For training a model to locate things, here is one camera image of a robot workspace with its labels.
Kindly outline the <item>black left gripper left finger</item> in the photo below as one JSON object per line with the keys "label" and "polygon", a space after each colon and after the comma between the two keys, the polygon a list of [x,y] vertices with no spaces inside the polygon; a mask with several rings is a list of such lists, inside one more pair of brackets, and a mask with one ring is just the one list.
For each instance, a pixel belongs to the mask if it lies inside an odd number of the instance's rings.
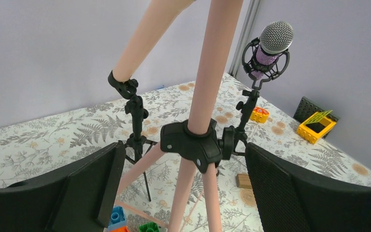
{"label": "black left gripper left finger", "polygon": [[120,141],[0,188],[0,232],[103,231],[110,220],[125,157]]}

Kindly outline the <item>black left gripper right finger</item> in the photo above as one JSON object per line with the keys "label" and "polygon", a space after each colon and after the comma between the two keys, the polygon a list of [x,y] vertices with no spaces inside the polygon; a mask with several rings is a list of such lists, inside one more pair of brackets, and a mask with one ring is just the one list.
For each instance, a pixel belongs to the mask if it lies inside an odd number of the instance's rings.
{"label": "black left gripper right finger", "polygon": [[339,181],[249,143],[245,161],[266,232],[371,232],[371,187]]}

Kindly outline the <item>pink music stand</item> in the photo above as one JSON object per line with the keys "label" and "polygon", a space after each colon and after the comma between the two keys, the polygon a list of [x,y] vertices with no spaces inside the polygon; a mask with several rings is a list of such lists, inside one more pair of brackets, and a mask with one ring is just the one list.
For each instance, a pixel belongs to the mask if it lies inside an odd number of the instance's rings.
{"label": "pink music stand", "polygon": [[242,5],[241,0],[211,1],[189,118],[163,126],[160,141],[122,177],[118,188],[119,192],[125,190],[165,154],[179,154],[181,161],[166,226],[170,232],[181,229],[196,171],[202,174],[209,230],[222,231],[216,165],[223,156],[212,113]]}

